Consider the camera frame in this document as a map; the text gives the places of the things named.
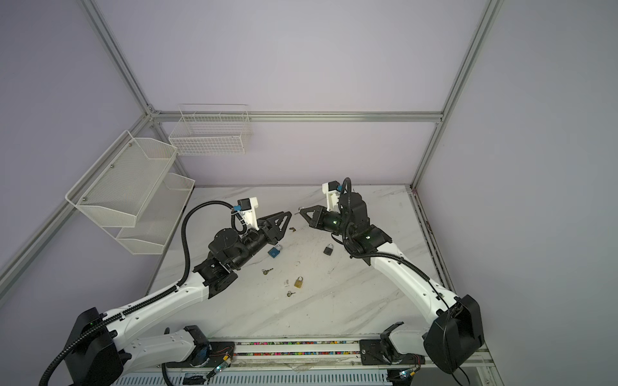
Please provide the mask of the blue padlock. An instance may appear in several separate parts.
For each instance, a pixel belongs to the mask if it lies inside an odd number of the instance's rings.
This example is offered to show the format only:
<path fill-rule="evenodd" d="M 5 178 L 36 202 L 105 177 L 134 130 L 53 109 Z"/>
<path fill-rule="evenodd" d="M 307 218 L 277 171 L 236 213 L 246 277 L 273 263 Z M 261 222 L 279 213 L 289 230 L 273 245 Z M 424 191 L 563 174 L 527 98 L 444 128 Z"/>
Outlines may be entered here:
<path fill-rule="evenodd" d="M 281 246 L 280 244 L 277 244 L 268 251 L 268 255 L 272 258 L 276 258 L 282 252 L 282 250 L 283 250 L 283 246 Z"/>

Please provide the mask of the black padlock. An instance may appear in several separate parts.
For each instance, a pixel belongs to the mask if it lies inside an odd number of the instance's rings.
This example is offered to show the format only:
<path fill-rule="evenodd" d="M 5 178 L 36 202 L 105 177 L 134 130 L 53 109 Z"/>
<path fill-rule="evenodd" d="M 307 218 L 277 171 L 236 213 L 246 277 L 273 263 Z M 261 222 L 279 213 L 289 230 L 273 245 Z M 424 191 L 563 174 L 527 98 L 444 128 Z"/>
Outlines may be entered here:
<path fill-rule="evenodd" d="M 324 248 L 324 250 L 323 250 L 323 254 L 325 254 L 325 255 L 327 255 L 327 256 L 331 256 L 331 255 L 332 255 L 332 253 L 333 253 L 333 249 L 334 249 L 333 245 L 332 245 L 332 244 L 328 244 L 328 245 Z"/>

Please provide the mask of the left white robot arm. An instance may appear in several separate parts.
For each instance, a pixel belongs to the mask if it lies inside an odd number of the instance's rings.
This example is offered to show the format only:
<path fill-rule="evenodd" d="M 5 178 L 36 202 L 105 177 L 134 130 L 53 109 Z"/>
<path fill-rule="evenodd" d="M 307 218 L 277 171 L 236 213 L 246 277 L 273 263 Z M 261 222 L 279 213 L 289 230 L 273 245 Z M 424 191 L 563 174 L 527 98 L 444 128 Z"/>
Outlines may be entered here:
<path fill-rule="evenodd" d="M 244 233 L 224 228 L 210 243 L 207 258 L 195 267 L 186 265 L 177 283 L 105 313 L 95 307 L 83 311 L 40 384 L 50 381 L 60 363 L 66 364 L 75 385 L 111 385 L 127 373 L 160 363 L 203 364 L 209 340 L 197 326 L 151 338 L 143 333 L 231 286 L 246 262 L 284 238 L 291 217 L 290 212 L 277 212 L 258 218 Z"/>

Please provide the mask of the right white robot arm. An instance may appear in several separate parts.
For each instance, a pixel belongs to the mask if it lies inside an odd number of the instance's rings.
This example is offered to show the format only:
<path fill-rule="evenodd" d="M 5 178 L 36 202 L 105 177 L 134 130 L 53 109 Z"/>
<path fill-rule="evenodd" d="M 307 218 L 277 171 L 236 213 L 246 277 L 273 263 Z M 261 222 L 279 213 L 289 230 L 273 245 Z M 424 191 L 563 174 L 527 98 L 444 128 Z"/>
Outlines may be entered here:
<path fill-rule="evenodd" d="M 457 371 L 485 343 L 479 303 L 470 295 L 458 296 L 410 262 L 393 239 L 372 224 L 360 194 L 333 191 L 327 201 L 299 214 L 311 228 L 340 236 L 349 256 L 391 280 L 427 323 L 420 333 L 399 331 L 401 323 L 394 323 L 381 336 L 387 344 L 383 351 L 423 355 L 447 374 Z"/>

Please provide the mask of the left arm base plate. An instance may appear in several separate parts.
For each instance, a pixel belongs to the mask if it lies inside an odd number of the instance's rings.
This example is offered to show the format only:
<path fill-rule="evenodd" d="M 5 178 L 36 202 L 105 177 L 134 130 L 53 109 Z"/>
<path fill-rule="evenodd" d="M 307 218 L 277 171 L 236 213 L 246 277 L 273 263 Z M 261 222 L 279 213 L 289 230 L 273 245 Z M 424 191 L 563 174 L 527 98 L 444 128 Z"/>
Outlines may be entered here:
<path fill-rule="evenodd" d="M 233 341 L 214 341 L 208 346 L 198 347 L 182 362 L 167 363 L 168 368 L 215 368 L 224 358 L 233 357 L 236 344 Z"/>

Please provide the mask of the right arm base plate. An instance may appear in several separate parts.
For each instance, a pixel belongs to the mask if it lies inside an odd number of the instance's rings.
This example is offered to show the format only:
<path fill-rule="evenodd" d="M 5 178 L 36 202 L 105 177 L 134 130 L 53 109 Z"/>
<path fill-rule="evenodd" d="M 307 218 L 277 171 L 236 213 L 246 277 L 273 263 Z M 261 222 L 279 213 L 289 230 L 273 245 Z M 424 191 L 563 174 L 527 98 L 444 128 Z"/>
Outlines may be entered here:
<path fill-rule="evenodd" d="M 360 361 L 363 365 L 425 365 L 422 355 L 399 353 L 385 339 L 362 339 Z"/>

